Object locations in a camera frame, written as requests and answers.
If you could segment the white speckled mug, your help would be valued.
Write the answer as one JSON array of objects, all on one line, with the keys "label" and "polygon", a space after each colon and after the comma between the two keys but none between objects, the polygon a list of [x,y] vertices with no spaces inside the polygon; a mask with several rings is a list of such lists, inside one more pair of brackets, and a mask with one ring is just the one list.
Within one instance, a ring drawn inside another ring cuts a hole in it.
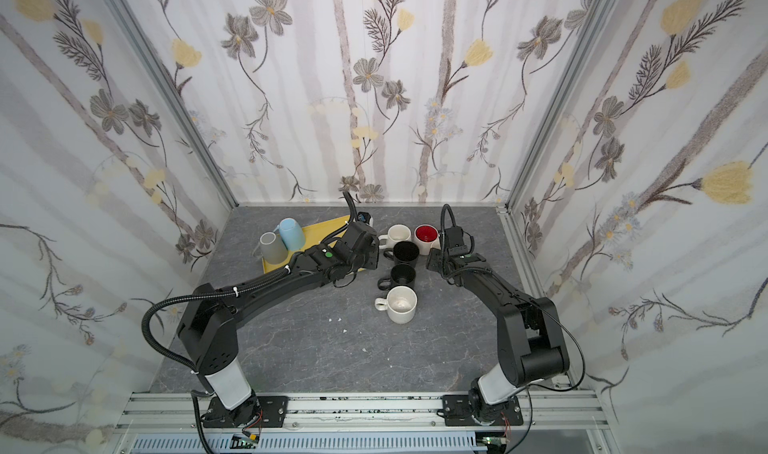
[{"label": "white speckled mug", "polygon": [[412,238],[411,230],[402,224],[396,224],[390,227],[385,234],[379,236],[379,249],[392,249],[400,242],[410,242]]}]

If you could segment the yellow tray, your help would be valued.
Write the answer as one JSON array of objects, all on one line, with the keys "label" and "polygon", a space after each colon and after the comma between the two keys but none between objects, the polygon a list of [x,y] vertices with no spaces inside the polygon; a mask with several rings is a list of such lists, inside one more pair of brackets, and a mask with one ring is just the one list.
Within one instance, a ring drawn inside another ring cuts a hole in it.
[{"label": "yellow tray", "polygon": [[[319,244],[322,241],[322,239],[325,238],[325,236],[331,234],[336,229],[345,228],[347,225],[347,222],[348,222],[348,216],[342,216],[342,217],[337,217],[334,219],[304,226],[302,228],[302,231],[305,238],[305,244],[300,249],[300,251],[304,251],[316,244]],[[280,237],[279,224],[278,226],[276,226],[276,228],[273,231],[267,231],[266,233],[264,233],[264,235],[267,235],[267,234],[271,234],[272,235],[271,237],[274,237],[276,242],[283,243]],[[260,246],[261,246],[261,239],[259,240],[259,244],[257,244],[257,248],[255,249],[254,252],[258,251],[259,253],[261,253],[261,251],[259,250]],[[272,271],[283,268],[285,265],[289,263],[291,256],[295,252],[298,252],[298,251],[287,250],[286,258],[278,264],[270,264],[269,262],[267,262],[267,260],[265,260],[262,257],[261,265],[263,268],[263,273],[268,274]],[[366,263],[370,264],[369,261],[377,260],[374,258],[375,258],[375,255],[373,254],[373,251],[369,251],[369,253],[366,254],[366,258],[365,258],[366,260],[364,261],[364,264],[361,265],[360,270],[361,271],[365,270],[364,266],[366,265]]]}]

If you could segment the black and white mug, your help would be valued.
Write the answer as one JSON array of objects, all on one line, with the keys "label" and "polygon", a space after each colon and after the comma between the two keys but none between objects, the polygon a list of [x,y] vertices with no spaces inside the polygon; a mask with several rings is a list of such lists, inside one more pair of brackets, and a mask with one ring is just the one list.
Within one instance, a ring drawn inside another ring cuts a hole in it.
[{"label": "black and white mug", "polygon": [[411,241],[401,241],[382,252],[385,259],[395,265],[406,265],[415,268],[420,257],[419,247]]}]

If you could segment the beige mug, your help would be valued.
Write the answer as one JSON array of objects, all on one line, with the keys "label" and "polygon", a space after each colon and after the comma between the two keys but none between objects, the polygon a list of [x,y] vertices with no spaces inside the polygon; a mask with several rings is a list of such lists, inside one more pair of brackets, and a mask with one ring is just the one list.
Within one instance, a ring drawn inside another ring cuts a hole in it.
[{"label": "beige mug", "polygon": [[386,312],[389,319],[400,325],[412,321],[418,305],[416,293],[407,286],[397,286],[388,291],[384,298],[377,298],[374,307],[379,312]]}]

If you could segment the light blue mug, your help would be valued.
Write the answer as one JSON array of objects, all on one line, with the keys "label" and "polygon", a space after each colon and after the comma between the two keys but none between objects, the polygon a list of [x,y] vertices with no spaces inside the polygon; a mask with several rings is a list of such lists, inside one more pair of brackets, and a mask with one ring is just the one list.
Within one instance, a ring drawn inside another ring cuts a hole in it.
[{"label": "light blue mug", "polygon": [[293,218],[285,218],[277,227],[280,238],[286,249],[291,252],[302,251],[306,237],[301,225]]}]

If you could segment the grey mug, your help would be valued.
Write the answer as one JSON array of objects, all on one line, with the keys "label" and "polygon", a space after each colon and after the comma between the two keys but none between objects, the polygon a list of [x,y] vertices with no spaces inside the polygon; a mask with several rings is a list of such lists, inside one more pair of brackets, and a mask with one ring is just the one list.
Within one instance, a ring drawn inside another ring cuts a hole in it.
[{"label": "grey mug", "polygon": [[280,265],[288,258],[288,250],[278,233],[265,232],[260,236],[252,256],[260,257],[267,264]]}]

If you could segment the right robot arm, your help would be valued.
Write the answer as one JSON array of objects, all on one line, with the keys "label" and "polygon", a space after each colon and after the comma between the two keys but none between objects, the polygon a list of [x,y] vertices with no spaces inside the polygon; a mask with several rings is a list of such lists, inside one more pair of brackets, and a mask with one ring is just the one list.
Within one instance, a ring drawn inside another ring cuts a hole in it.
[{"label": "right robot arm", "polygon": [[570,357],[555,305],[516,289],[473,251],[462,228],[440,231],[440,247],[430,250],[427,269],[474,294],[496,321],[497,364],[473,381],[471,415],[487,424],[501,416],[510,398],[531,384],[566,373]]}]

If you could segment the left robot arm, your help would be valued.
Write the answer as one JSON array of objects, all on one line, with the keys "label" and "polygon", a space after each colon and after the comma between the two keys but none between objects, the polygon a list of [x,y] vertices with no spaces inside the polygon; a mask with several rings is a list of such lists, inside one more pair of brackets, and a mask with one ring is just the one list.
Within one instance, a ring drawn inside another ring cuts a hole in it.
[{"label": "left robot arm", "polygon": [[[161,301],[143,315],[141,333],[163,357],[185,366],[213,395],[207,427],[246,427],[263,412],[238,360],[238,330],[295,295],[336,283],[378,266],[379,238],[368,224],[353,220],[318,244],[293,254],[287,265],[240,284],[215,289],[199,286],[191,295]],[[163,346],[152,334],[154,315],[185,304],[176,337],[185,356]]]}]

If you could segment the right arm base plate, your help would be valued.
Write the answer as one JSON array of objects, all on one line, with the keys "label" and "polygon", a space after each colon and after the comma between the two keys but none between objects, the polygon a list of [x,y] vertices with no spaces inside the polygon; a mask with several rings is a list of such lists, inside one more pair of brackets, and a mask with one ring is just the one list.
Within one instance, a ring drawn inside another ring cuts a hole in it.
[{"label": "right arm base plate", "polygon": [[446,394],[437,411],[449,427],[522,426],[524,418],[518,399],[512,397],[498,404],[487,404],[477,393]]}]

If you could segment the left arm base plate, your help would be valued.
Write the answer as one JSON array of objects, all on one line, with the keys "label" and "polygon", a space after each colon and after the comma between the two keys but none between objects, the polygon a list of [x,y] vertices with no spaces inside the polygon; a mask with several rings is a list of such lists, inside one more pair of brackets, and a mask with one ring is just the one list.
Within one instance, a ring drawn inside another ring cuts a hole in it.
[{"label": "left arm base plate", "polygon": [[206,428],[250,427],[282,428],[287,413],[287,396],[252,395],[240,406],[226,409],[218,397],[214,397],[202,414]]}]

